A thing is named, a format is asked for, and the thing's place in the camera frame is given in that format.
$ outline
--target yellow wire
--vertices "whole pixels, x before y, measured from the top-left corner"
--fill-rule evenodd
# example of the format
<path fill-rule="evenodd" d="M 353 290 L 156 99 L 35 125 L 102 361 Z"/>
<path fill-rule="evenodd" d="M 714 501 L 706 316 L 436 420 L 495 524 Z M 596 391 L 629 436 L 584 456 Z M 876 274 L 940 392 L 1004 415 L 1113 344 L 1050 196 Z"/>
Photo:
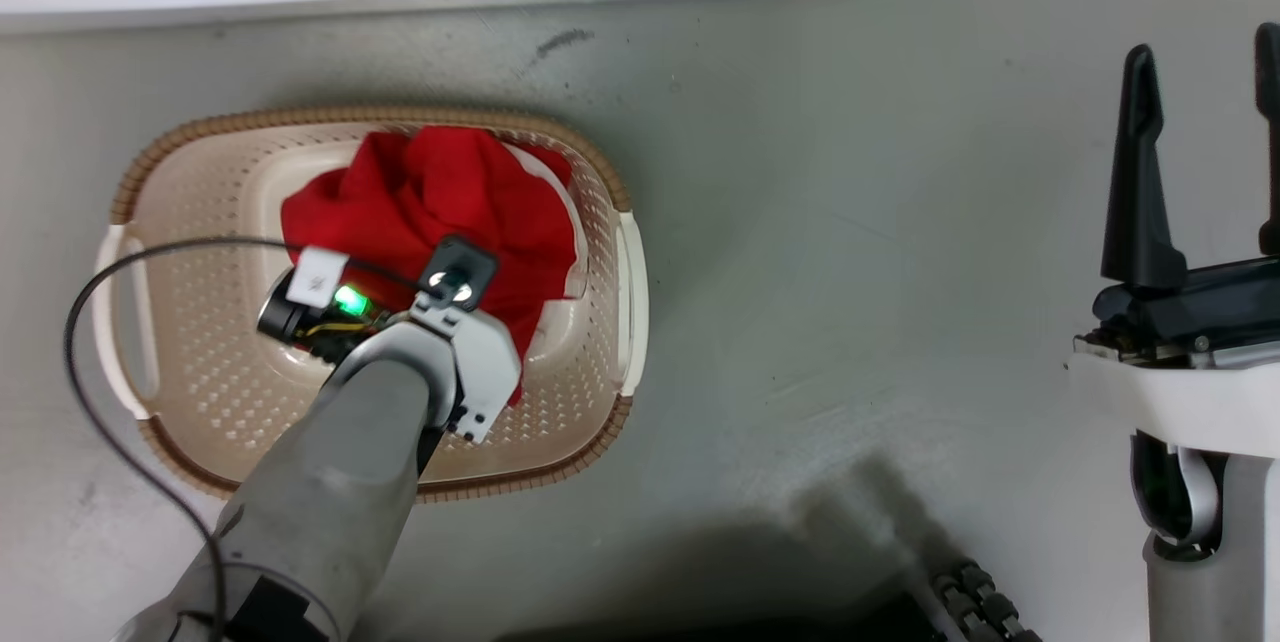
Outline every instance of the yellow wire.
<path fill-rule="evenodd" d="M 369 329 L 366 324 L 356 322 L 316 324 L 315 327 L 307 329 L 307 331 L 298 335 L 298 338 L 310 338 L 315 335 L 315 333 L 364 333 L 365 329 Z"/>

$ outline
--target white label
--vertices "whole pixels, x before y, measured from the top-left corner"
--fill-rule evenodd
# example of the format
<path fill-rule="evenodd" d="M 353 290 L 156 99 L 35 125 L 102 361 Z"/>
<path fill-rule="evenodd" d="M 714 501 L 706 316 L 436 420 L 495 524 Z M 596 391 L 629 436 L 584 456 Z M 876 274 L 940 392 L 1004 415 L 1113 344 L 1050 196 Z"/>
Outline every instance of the white label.
<path fill-rule="evenodd" d="M 285 299 L 291 303 L 326 308 L 342 283 L 342 270 L 347 267 L 347 254 L 323 247 L 306 247 L 298 254 L 297 267 Z"/>

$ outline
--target red cloth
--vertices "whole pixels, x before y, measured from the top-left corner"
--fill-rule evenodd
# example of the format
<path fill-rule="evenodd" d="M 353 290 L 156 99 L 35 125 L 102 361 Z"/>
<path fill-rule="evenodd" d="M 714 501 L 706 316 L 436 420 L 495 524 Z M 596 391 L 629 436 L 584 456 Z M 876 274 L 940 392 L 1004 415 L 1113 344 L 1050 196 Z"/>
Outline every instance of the red cloth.
<path fill-rule="evenodd" d="M 520 147 L 568 187 L 563 156 Z M 338 249 L 407 279 L 417 279 L 443 237 L 484 247 L 498 256 L 498 274 L 480 309 L 506 324 L 521 359 L 543 303 L 564 295 L 576 260 L 573 224 L 552 185 L 526 173 L 489 132 L 460 127 L 426 127 L 412 139 L 370 133 L 351 168 L 326 171 L 284 200 L 280 226 L 292 244 Z M 407 309 L 413 299 L 360 270 L 348 269 L 347 283 L 388 309 Z"/>

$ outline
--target laundry basket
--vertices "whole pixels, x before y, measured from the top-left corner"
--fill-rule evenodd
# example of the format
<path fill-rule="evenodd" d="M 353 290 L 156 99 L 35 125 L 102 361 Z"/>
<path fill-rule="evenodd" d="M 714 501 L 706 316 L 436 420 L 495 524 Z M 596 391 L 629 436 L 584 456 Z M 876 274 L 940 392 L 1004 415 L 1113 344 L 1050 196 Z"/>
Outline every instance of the laundry basket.
<path fill-rule="evenodd" d="M 626 188 L 595 146 L 556 121 L 347 106 L 183 124 L 152 142 L 120 182 L 97 267 L 191 237 L 280 238 L 285 197 L 349 164 L 369 132 L 411 136 L 421 127 L 479 127 L 562 153 L 588 254 L 579 294 L 544 308 L 518 404 L 503 411 L 480 445 L 447 436 L 422 474 L 419 500 L 558 482 L 604 454 L 622 430 L 644 368 L 649 304 Z M 109 283 L 93 299 L 95 340 L 113 391 L 160 460 L 220 497 L 306 413 L 329 373 L 320 359 L 255 331 L 257 311 L 288 265 L 279 249 L 192 249 L 137 263 L 132 297 Z M 131 364 L 120 354 L 128 333 L 137 352 Z"/>

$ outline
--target black cable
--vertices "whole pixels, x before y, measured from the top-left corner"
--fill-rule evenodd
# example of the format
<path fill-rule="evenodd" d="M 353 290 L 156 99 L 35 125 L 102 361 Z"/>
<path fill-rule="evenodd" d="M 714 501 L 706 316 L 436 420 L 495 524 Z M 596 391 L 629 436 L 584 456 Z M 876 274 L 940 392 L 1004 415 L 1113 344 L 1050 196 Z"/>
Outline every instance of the black cable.
<path fill-rule="evenodd" d="M 209 632 L 210 642 L 223 642 L 223 633 L 227 628 L 227 575 L 223 569 L 223 555 L 218 545 L 218 538 L 214 537 L 211 529 L 206 527 L 204 521 L 200 519 L 196 510 L 192 509 L 192 506 L 188 505 L 187 501 L 173 490 L 173 487 L 164 483 L 164 481 L 151 472 L 151 469 L 147 469 L 141 460 L 129 454 L 129 451 L 124 448 L 124 442 L 116 440 L 110 428 L 106 428 L 106 423 L 102 422 L 101 417 L 99 417 L 96 409 L 93 409 L 93 405 L 88 400 L 88 395 L 84 393 L 84 384 L 81 379 L 78 364 L 76 363 L 76 329 L 79 324 L 81 315 L 84 311 L 84 306 L 88 304 L 90 297 L 92 297 L 93 292 L 97 290 L 102 283 L 108 281 L 113 274 L 119 272 L 119 270 L 129 267 L 129 265 L 142 262 L 142 260 L 155 258 L 155 256 L 173 254 L 179 253 L 179 251 L 201 249 L 201 247 L 216 246 L 274 247 L 274 249 L 288 249 L 293 251 L 293 253 L 303 249 L 302 246 L 292 246 L 289 242 L 283 240 L 266 240 L 266 238 L 261 237 L 196 237 L 192 238 L 192 240 L 178 240 L 169 242 L 169 244 L 165 246 L 147 247 L 147 249 L 138 251 L 138 253 L 125 254 L 123 258 L 115 260 L 115 262 L 106 265 L 101 272 L 95 274 L 90 281 L 84 283 L 84 286 L 81 288 L 74 303 L 72 303 L 72 309 L 67 313 L 67 326 L 63 329 L 63 363 L 67 368 L 67 377 L 70 382 L 72 393 L 76 396 L 81 411 L 83 411 L 84 417 L 90 419 L 99 436 L 102 437 L 102 441 L 106 442 L 111 451 L 115 451 L 116 457 L 123 459 L 125 466 L 138 473 L 140 477 L 150 483 L 151 487 L 155 487 L 161 496 L 173 503 L 174 506 L 178 506 L 178 509 L 187 515 L 187 519 L 191 521 L 191 523 L 200 532 L 200 536 L 205 540 L 205 547 L 209 550 L 210 567 L 214 573 L 214 614 Z M 379 265 L 367 263 L 364 262 L 364 260 L 356 258 L 348 258 L 347 263 L 353 269 L 365 270 L 365 272 L 379 274 L 379 276 L 390 279 L 390 281 L 407 286 L 410 290 L 426 290 L 426 288 L 419 285 L 419 283 L 408 281 L 408 279 L 399 276 L 399 274 L 390 272 L 390 270 L 379 267 Z"/>

